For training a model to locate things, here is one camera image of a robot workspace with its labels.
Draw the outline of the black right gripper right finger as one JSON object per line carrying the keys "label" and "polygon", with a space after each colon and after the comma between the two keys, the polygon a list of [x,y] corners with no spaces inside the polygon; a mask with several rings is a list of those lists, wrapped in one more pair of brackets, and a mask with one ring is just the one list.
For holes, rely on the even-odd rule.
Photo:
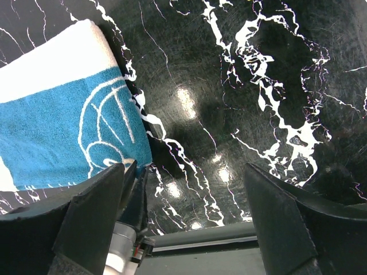
{"label": "black right gripper right finger", "polygon": [[366,204],[332,202],[249,163],[244,186],[267,274],[366,274]]}

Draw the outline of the teal beige Doraemon towel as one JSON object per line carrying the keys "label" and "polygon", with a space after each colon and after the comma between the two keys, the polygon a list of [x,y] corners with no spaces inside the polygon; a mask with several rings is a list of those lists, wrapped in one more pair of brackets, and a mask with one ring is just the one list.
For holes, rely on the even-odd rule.
{"label": "teal beige Doraemon towel", "polygon": [[78,21],[1,69],[1,190],[69,186],[152,161],[145,127],[100,28]]}

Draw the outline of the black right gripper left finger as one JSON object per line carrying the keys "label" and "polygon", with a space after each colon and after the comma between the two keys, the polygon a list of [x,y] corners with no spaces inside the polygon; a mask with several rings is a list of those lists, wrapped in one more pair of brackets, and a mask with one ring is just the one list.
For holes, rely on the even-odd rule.
{"label": "black right gripper left finger", "polygon": [[123,182],[115,164],[1,216],[1,274],[102,274]]}

